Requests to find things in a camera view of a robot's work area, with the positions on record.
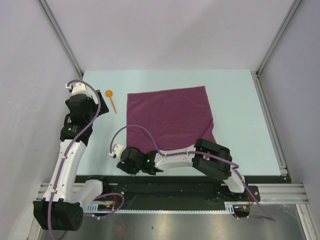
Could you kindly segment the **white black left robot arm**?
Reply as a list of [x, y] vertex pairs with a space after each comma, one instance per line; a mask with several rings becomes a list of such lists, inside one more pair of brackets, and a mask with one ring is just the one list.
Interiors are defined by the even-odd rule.
[[96, 95], [98, 103], [86, 89], [74, 88], [65, 101], [69, 113], [60, 131], [57, 163], [42, 199], [33, 202], [33, 215], [44, 230], [77, 231], [84, 211], [94, 199], [105, 200], [110, 196], [111, 188], [96, 179], [87, 180], [80, 190], [74, 191], [80, 160], [93, 132], [92, 126], [87, 125], [95, 115], [109, 112], [99, 90]]

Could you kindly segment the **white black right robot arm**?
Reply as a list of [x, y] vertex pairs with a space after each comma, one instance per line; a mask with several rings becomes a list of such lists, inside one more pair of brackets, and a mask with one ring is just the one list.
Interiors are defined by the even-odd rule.
[[147, 153], [136, 147], [117, 144], [109, 155], [119, 159], [116, 167], [131, 176], [139, 172], [155, 176], [171, 169], [192, 167], [209, 178], [223, 181], [237, 201], [242, 201], [249, 194], [246, 180], [238, 172], [239, 166], [233, 163], [230, 150], [205, 139], [197, 139], [194, 145], [186, 148]]

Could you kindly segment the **purple cloth napkin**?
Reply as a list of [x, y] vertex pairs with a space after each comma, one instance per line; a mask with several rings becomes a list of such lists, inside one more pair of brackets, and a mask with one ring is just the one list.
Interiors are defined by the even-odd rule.
[[204, 86], [130, 93], [126, 124], [126, 145], [143, 153], [184, 149], [198, 139], [216, 141]]

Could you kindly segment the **orange plastic spoon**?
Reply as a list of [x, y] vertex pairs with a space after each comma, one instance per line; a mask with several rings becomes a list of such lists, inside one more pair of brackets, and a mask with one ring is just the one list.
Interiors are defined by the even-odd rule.
[[117, 111], [116, 105], [115, 105], [115, 103], [114, 103], [114, 101], [113, 101], [113, 92], [112, 92], [111, 90], [107, 90], [107, 91], [105, 92], [105, 95], [109, 98], [109, 100], [110, 100], [110, 102], [111, 102], [111, 105], [112, 105], [112, 107], [113, 107], [113, 110], [114, 110], [114, 112], [117, 114], [118, 111]]

